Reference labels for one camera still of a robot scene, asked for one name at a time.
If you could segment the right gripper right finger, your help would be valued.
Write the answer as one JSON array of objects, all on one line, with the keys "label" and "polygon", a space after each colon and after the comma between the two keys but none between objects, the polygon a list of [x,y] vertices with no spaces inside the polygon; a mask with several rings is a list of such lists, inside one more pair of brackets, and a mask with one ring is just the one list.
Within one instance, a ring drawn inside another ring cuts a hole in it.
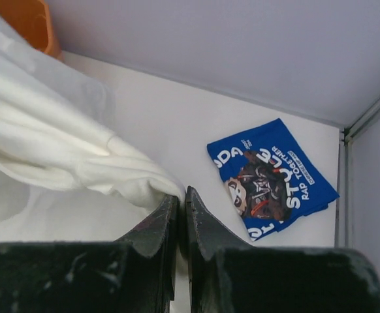
[{"label": "right gripper right finger", "polygon": [[255,247],[185,198],[192,312],[380,312],[380,280],[356,250]]}]

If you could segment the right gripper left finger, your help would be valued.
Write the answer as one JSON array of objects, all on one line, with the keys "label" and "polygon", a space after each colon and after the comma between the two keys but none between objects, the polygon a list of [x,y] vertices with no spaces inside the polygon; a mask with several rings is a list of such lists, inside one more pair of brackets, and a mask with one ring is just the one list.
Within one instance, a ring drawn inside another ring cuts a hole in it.
[{"label": "right gripper left finger", "polygon": [[168,312],[179,201],[107,242],[0,243],[0,312]]}]

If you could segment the white t shirt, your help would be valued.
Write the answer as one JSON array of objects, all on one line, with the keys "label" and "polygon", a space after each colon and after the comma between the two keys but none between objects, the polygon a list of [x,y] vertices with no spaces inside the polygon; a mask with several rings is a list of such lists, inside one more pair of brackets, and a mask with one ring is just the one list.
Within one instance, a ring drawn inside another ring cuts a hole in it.
[{"label": "white t shirt", "polygon": [[101,82],[31,47],[0,17],[0,221],[31,186],[89,189],[152,210],[183,185],[110,128]]}]

